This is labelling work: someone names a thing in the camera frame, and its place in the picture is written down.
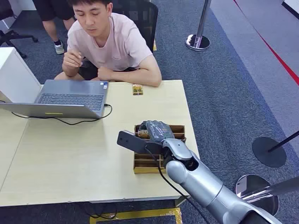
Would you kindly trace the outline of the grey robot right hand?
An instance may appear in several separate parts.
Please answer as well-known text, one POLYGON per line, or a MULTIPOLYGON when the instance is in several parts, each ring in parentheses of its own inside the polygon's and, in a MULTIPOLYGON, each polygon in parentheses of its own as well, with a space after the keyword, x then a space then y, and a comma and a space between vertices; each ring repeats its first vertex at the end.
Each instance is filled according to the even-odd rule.
POLYGON ((155 142, 174 138, 169 125, 157 120, 143 121, 139 126, 137 133, 139 137, 145 137, 147 134, 150 140, 155 142))

